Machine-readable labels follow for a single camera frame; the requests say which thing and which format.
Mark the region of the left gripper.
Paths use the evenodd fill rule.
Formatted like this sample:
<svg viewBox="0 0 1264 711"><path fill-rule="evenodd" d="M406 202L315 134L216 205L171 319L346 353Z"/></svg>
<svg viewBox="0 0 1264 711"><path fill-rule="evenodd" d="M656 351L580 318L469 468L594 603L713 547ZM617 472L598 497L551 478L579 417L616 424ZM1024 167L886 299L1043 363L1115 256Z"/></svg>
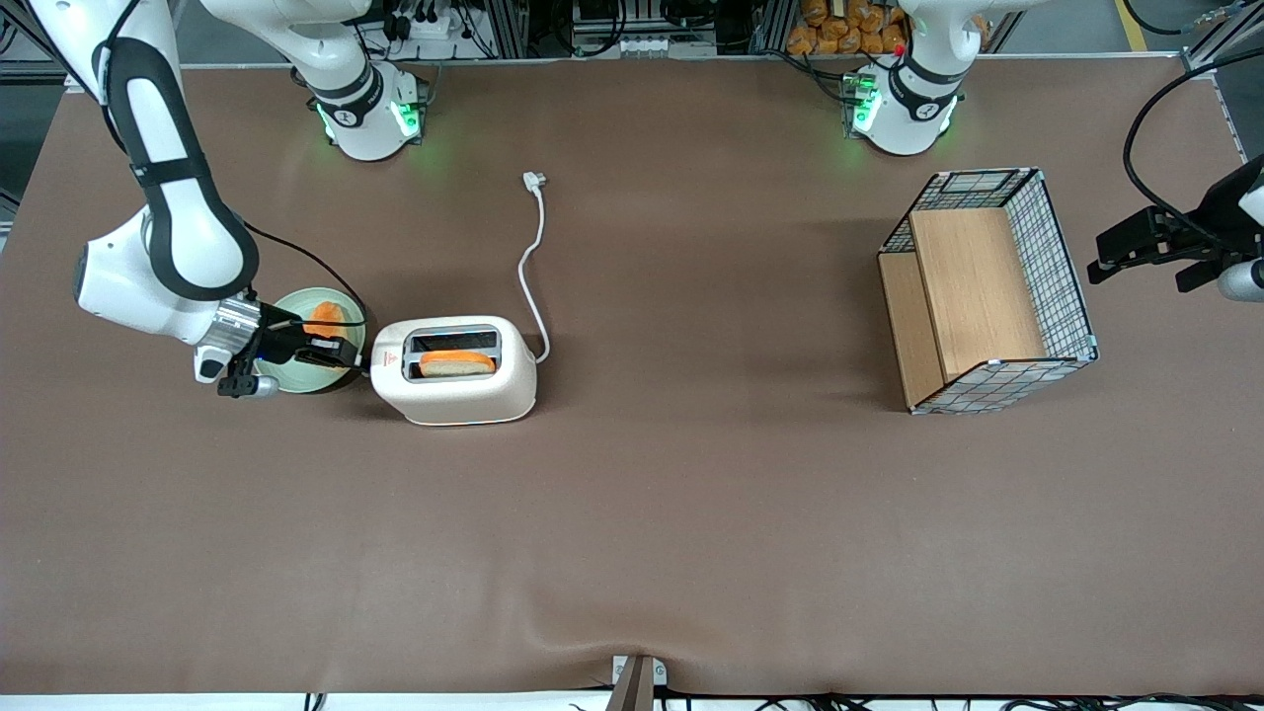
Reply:
<svg viewBox="0 0 1264 711"><path fill-rule="evenodd" d="M1240 205L1261 189L1263 156L1256 156L1218 178L1186 216L1206 233L1224 242L1224 249L1249 258L1261 257L1261 219ZM1102 283L1122 269L1141 264L1196 261L1198 235L1169 219L1162 207L1143 207L1095 238L1097 261L1087 266L1090 283ZM1212 283L1220 288L1224 261L1198 261L1176 275L1176 287L1189 294Z"/></svg>

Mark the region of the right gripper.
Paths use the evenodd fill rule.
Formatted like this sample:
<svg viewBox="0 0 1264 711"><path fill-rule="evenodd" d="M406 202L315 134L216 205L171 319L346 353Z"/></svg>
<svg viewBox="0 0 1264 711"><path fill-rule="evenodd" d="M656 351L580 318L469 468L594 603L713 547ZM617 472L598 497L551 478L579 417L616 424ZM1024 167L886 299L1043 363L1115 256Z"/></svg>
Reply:
<svg viewBox="0 0 1264 711"><path fill-rule="evenodd" d="M195 343L195 378L204 385L277 386L276 377L257 374L257 361L284 363L298 352L319 367L369 373L356 343L345 337L302 337L292 312L216 309L209 330Z"/></svg>

